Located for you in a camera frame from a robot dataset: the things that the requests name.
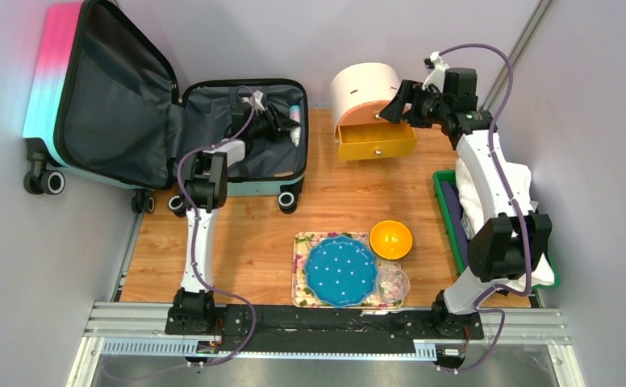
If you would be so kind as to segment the round pastel mini drawer cabinet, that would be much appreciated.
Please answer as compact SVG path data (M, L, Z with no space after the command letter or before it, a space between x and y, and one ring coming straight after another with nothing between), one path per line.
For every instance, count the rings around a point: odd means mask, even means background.
M353 64L334 76L329 91L341 160L376 160L413 153L417 144L414 129L379 116L399 84L395 70L379 62Z

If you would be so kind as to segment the green plastic tray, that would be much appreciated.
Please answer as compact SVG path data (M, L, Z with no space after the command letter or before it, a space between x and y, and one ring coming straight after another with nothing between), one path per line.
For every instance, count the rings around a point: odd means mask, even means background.
M460 275L468 268L470 239L466 236L465 228L461 225L461 219L465 212L458 198L456 173L453 170L436 171L432 174L432 180L457 275Z

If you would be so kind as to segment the white garment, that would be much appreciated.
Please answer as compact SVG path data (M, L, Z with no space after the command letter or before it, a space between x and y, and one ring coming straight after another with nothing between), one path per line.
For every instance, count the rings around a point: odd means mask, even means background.
M528 166L505 162L503 169L514 194L518 195L520 205L530 205L535 209L530 197L532 174ZM470 241L483 227L485 219L474 181L461 158L458 158L455 164L455 178L458 199L463 210L461 226L465 232L465 237ZM536 269L532 272L532 285L554 285L555 281L554 271L546 255L543 255Z

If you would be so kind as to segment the pink and teal kids suitcase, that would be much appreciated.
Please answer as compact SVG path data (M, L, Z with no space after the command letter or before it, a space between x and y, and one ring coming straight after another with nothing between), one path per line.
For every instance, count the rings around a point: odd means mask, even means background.
M228 195L274 196L284 213L303 192L308 154L308 98L285 78L203 81L180 91L172 65L110 1L48 8L23 140L24 190L57 195L65 172L134 191L135 213L152 212L152 193L177 184L178 164L229 131L231 109L260 90L264 106L286 113L301 105L296 148L285 136L250 140L228 170Z

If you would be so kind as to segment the navy blue garment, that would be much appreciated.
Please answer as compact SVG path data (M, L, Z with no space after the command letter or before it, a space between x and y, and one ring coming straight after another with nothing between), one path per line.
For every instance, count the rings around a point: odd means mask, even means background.
M463 208L459 201L457 187L448 181L442 181L440 183L446 206L449 212L449 219L451 221L455 238L457 241L458 251L460 252L461 261L465 268L468 267L468 237L465 233L465 228L461 224L462 215L464 214Z

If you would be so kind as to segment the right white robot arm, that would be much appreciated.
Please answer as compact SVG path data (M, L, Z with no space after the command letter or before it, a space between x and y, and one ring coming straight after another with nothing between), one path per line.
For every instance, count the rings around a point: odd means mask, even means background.
M464 162L485 220L468 244L468 267L438 293L429 325L443 338L474 323L478 307L496 290L512 292L510 281L523 278L521 295L532 289L532 272L546 251L552 222L523 204L511 187L499 147L497 118L477 108L474 69L450 68L442 85L403 80L379 117L416 128L437 124Z

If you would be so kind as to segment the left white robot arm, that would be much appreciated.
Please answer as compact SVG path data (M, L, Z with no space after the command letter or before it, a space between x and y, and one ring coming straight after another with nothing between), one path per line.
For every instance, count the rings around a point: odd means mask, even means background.
M178 164L178 195L169 208L187 221L186 261L179 289L169 309L167 328L205 335L217 324L212 274L216 222L228 196L228 170L247 156L248 142L266 136L284 135L295 147L301 144L303 112L297 104L285 114L270 106L258 110L243 102L245 119L238 119L218 143L183 156Z

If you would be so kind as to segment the pale blue pink tube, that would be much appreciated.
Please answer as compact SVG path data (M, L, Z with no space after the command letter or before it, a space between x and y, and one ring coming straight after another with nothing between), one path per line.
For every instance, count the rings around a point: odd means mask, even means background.
M293 145L297 148L300 145L301 130L302 130L300 105L293 105L290 107L289 119L296 123L296 125L290 130L290 139Z

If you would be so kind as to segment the floral rectangular tray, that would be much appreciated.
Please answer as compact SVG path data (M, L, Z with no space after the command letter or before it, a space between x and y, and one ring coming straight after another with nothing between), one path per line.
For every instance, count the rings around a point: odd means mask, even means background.
M292 280L291 280L291 300L295 306L302 308L335 308L321 302L307 287L304 264L306 263L310 250L317 245L321 240L331 238L334 236L346 235L352 239L358 239L364 243L371 251L369 244L369 233L367 232L351 232L351 231L303 231L298 233L294 237L294 254L292 261ZM399 262L387 261L379 258L374 252L378 269L382 266L393 265L401 268ZM359 306L351 306L345 308L352 309L397 309L403 306L405 298L397 302L388 302L378 295L377 288L375 286L374 292L366 298Z

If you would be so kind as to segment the orange bowl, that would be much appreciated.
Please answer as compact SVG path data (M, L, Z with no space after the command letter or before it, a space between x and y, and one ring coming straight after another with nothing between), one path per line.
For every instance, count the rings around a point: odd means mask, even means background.
M405 224L397 220L383 220L371 229L369 244L379 258L400 261L411 251L413 235Z

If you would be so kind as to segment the blue polka dot plate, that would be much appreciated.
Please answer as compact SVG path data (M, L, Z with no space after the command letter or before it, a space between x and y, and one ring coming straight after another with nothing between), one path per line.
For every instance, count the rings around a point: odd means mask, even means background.
M346 235L321 240L304 264L307 287L323 303L359 306L375 290L378 265L373 252Z

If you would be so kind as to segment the small clear glass bowl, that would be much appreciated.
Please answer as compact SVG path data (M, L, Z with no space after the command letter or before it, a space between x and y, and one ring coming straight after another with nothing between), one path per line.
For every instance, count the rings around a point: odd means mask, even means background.
M397 266L386 265L378 269L376 279L378 295L388 302L403 300L410 291L407 274Z

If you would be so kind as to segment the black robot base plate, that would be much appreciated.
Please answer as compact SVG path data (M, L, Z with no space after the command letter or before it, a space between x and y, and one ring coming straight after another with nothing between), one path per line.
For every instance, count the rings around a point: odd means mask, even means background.
M400 310L385 314L353 309L306 309L294 306L226 305L215 308L207 321L169 312L167 335L215 339L223 352L239 354L408 355L418 340L452 340L464 347L467 339L483 339L480 318L439 331L430 310Z

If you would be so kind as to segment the aluminium frame rail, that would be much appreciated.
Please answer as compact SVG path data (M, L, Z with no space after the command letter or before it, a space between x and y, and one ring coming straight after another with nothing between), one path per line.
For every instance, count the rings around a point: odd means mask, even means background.
M215 339L167 335L165 303L98 302L70 386L583 386L561 313L485 314L483 339L415 342L408 355L223 352Z

